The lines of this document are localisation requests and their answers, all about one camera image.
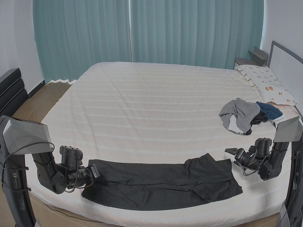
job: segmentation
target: black garment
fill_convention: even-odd
[[[184,164],[140,164],[90,160],[99,173],[82,197],[127,210],[172,210],[231,198],[242,193],[231,161],[210,154]]]
[[[250,122],[250,125],[252,126],[253,124],[260,124],[261,122],[266,122],[268,120],[268,118],[265,116],[265,113],[260,110],[260,112],[258,113],[258,115],[256,115],[253,120]],[[245,133],[245,135],[250,135],[252,133],[252,128],[249,129],[249,131],[247,131]]]

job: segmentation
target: white wall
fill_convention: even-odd
[[[34,39],[33,0],[0,0],[0,76],[20,68],[29,93],[44,80]]]
[[[303,0],[264,0],[261,49],[269,54],[273,40],[303,58]]]

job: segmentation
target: mattress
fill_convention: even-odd
[[[209,153],[224,160],[225,148],[248,150],[260,137],[273,139],[275,127],[266,122],[252,126],[249,136],[236,135],[222,126],[221,108],[240,97],[256,102],[257,95],[235,70],[171,65],[98,63],[74,83],[46,115],[55,144],[82,150],[89,159],[126,163],[184,163]],[[294,108],[280,108],[287,118]],[[56,195],[42,187],[30,155],[26,156],[28,185],[43,202],[82,216],[127,227],[234,226],[279,212],[287,193],[291,151],[281,174],[263,181],[258,174],[232,172],[243,193],[227,200],[185,209],[134,211],[102,206],[81,197],[81,189]]]

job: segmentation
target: patterned pillow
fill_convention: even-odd
[[[296,105],[294,97],[268,67],[240,65],[236,69],[246,78],[262,103]]]

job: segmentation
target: curtain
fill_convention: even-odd
[[[130,0],[134,62],[233,69],[260,47],[264,0]]]
[[[102,61],[132,61],[128,0],[33,0],[45,82],[73,81]]]

